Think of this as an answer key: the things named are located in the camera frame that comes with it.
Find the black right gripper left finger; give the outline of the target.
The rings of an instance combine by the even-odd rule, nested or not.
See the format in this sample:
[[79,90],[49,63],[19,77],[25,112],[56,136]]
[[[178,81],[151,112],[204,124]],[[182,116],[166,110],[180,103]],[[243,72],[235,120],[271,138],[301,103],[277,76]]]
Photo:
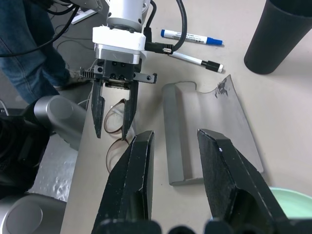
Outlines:
[[154,132],[134,137],[111,170],[92,234],[155,234],[151,221]]

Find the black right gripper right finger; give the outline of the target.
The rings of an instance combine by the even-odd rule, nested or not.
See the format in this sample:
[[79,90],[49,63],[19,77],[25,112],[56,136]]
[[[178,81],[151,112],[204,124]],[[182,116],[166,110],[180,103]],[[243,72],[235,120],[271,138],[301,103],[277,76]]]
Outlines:
[[291,234],[291,224],[257,169],[221,133],[197,132],[213,219],[205,234]]

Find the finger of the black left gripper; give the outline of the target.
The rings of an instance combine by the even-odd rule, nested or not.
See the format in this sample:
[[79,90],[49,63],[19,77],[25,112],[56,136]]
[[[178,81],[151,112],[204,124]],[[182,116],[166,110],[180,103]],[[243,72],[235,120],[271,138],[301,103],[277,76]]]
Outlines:
[[134,120],[137,110],[138,82],[133,81],[130,85],[129,99],[124,104],[122,139],[127,137],[128,131]]
[[101,130],[103,124],[103,113],[105,106],[105,99],[101,96],[103,82],[100,79],[96,79],[93,83],[92,99],[91,99],[91,111],[93,117],[93,123],[97,138],[101,138]]

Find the brown framed glasses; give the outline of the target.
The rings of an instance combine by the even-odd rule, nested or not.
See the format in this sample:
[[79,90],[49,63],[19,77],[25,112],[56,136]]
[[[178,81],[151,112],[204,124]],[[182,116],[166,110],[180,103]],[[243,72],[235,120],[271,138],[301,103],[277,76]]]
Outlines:
[[115,167],[121,158],[123,151],[126,150],[130,141],[133,139],[135,133],[135,130],[131,126],[127,136],[124,138],[122,137],[125,103],[126,99],[121,99],[114,106],[111,106],[104,119],[104,130],[114,140],[108,148],[105,157],[106,169],[108,173],[110,173]]

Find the open grey glasses case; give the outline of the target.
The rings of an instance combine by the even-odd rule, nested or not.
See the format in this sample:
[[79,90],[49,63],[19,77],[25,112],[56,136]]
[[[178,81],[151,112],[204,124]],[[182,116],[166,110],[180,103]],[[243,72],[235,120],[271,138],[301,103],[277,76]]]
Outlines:
[[263,165],[231,76],[207,93],[193,81],[162,88],[164,126],[171,186],[203,182],[198,129],[222,133],[260,173]]

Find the black cup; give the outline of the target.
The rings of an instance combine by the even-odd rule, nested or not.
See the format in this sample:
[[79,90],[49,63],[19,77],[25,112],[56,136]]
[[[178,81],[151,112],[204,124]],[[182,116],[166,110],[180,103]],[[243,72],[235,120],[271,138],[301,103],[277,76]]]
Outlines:
[[312,29],[312,0],[266,0],[244,57],[246,67],[272,73]]

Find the silver and black robot body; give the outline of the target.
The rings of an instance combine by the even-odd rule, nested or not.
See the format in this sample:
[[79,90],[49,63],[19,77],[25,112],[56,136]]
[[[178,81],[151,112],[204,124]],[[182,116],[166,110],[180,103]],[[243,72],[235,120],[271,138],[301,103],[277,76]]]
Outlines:
[[62,96],[0,114],[0,234],[60,234],[66,203],[30,189],[51,133],[76,150],[85,117],[85,109]]

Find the person's beige shoe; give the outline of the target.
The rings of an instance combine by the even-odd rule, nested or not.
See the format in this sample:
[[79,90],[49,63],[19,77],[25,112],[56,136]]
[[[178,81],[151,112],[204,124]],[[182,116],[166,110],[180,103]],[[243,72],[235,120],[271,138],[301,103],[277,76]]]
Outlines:
[[88,82],[89,82],[88,79],[80,76],[79,71],[67,70],[67,73],[65,74],[65,76],[61,80],[55,82],[53,84],[53,87],[57,91],[65,91],[65,90],[78,87],[80,85],[85,85]]

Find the white flat stand base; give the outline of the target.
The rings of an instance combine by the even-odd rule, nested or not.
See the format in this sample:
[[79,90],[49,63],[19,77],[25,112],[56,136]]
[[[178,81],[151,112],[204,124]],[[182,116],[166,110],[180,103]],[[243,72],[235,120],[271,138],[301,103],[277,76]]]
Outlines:
[[96,12],[93,10],[82,10],[81,8],[78,10],[78,12],[76,13],[75,17],[72,20],[72,24],[75,25],[93,15],[95,15]]

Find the pale green plate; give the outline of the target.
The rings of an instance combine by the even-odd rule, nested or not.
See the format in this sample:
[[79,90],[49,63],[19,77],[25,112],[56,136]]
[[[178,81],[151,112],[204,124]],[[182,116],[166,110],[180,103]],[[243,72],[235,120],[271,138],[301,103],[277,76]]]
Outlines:
[[272,194],[289,219],[312,219],[312,197],[297,191],[270,187]]

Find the black capped whiteboard marker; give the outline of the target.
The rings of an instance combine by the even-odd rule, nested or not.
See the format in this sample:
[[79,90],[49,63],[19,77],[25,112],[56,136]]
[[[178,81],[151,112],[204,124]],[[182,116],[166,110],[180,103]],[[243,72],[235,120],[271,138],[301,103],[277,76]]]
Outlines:
[[182,53],[178,53],[178,52],[173,52],[171,55],[169,55],[170,57],[176,58],[176,59],[180,59],[183,61],[187,61],[196,65],[200,65],[202,67],[204,67],[207,70],[213,71],[213,72],[217,72],[217,73],[222,73],[223,72],[223,68],[224,66],[220,63],[216,63],[213,61],[204,61],[198,58],[194,58]]

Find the blue capped whiteboard marker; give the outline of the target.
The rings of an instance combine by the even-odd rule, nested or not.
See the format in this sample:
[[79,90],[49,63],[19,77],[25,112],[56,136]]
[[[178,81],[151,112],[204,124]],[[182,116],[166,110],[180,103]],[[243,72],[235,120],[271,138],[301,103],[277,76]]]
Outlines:
[[[163,38],[179,40],[181,38],[182,33],[162,29],[160,32],[160,35]],[[215,45],[215,46],[223,45],[222,40],[214,39],[214,38],[210,38],[210,37],[205,37],[205,36],[199,36],[199,35],[195,35],[195,34],[187,34],[185,40],[188,42],[200,43],[200,44],[206,44],[206,45]]]

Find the person's leg in blue jeans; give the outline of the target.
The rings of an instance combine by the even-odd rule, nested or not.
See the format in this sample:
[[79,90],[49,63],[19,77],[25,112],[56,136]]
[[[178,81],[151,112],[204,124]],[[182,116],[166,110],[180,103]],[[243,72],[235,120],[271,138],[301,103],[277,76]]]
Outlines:
[[28,0],[0,0],[0,69],[20,96],[32,103],[58,95],[71,78],[53,45],[37,47],[54,35],[44,10]]

